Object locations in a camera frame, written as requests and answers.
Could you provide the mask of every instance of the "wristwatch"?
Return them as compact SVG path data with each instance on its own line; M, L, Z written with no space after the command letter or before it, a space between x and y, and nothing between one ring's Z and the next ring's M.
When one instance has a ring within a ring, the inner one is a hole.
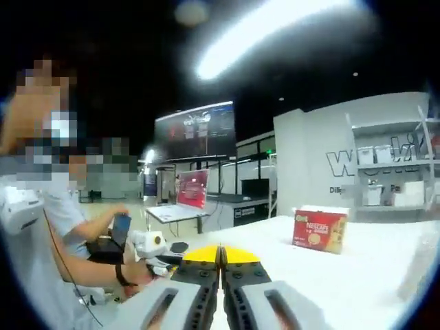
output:
M121 267L122 267L122 265L120 263L115 265L116 278L117 278L119 284L121 284L121 286L123 286L123 287L133 287L133 286L136 286L136 284L129 283L125 279L124 275L122 275L122 268Z

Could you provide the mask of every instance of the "black cable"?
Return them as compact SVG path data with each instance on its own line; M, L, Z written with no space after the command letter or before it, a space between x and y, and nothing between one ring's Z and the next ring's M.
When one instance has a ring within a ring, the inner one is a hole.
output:
M221 191L223 190L223 187L225 186L225 179L223 178L223 175L221 175L220 174L220 176L221 176L221 182L220 182L220 191L219 191L219 194L221 194ZM219 199L220 199L220 196L218 196L217 197L217 202L216 202L216 204L215 204L215 209L211 212L211 214L209 214L206 218L205 218L205 220L203 220L203 223L202 223L202 225L204 225L208 220L209 220L209 218L211 218L211 216L217 211L217 208L219 207Z
M174 236L175 238L177 238L176 234L175 234L175 233L173 232L173 230L171 229L171 223L169 223L168 226L169 226L169 229L170 229L171 234L173 234L173 236Z
M219 226L220 230L221 230L220 216L221 216L221 213L223 212L223 207L224 207L224 204L221 205L219 216L217 217L217 225Z
M55 238L54 238L54 233L52 232L52 229L51 229L51 227L50 227L49 220L47 219L46 211L45 211L44 209L43 209L43 212L44 212L44 217L46 218L46 222L47 222L47 224L48 224L48 226L49 226L50 236L52 237L52 241L54 242L54 246L55 246L56 253L58 253L58 255L60 256L61 262L63 263L65 269L67 270L67 273L68 273L69 276L70 276L71 282L74 284L74 287L75 287L76 292L78 292L78 295L81 297L81 300L82 300L82 302L84 303L84 306L87 308L87 310L89 311L89 313L91 314L91 316L95 319L95 321L96 321L101 327L103 327L102 323L99 322L99 320L96 318L95 314L90 310L90 307L89 307L89 305L86 303L84 297L81 296L80 290L79 290L79 288L78 288L78 286L77 286L77 284L76 284L76 282L75 282L75 280L74 280L74 277L72 276L71 272L69 271L69 268L67 268L67 265L66 265L66 263L64 262L63 257L61 256L60 250L58 250L58 246L56 246Z

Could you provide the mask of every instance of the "light fixture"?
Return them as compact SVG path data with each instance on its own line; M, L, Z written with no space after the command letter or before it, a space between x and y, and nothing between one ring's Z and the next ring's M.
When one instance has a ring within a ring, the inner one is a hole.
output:
M209 7L202 0L184 0L177 6L174 15L178 23L193 27L208 20Z
M354 0L268 1L241 19L211 45L197 68L197 75L204 80L216 78L270 34L311 14L353 3Z
M153 162L154 154L155 152L153 149L148 150L145 156L145 164L151 164Z
M238 162L237 162L237 164L242 164L242 163L248 163L248 162L250 162L250 158L249 159L244 159L244 160L239 160ZM227 164L224 164L224 165L222 165L221 167L227 167L227 166L232 166L232 165L235 165L235 162L234 163L227 163Z

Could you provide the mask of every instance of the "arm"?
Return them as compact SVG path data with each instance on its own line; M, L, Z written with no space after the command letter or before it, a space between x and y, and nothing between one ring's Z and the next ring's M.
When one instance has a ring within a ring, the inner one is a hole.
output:
M93 263L68 254L61 238L57 235L56 231L50 224L49 230L51 235L52 253L54 255L56 266L64 281L73 282L74 280L77 285L85 287L107 287L119 285L114 265ZM148 270L144 267L145 273L142 273L143 269L141 267L136 267L140 264L133 265L135 267L132 267L132 265L122 265L122 275L130 283L140 283L142 282L140 278L148 277Z
M108 235L111 221L119 210L115 207L93 218L90 221L84 221L77 225L72 232L78 236L84 237L88 242L93 242L101 235Z

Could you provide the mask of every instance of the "nescafe box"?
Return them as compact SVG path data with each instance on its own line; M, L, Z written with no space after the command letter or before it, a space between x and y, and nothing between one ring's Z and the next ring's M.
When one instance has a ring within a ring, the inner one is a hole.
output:
M340 254L348 208L303 206L295 212L293 244Z

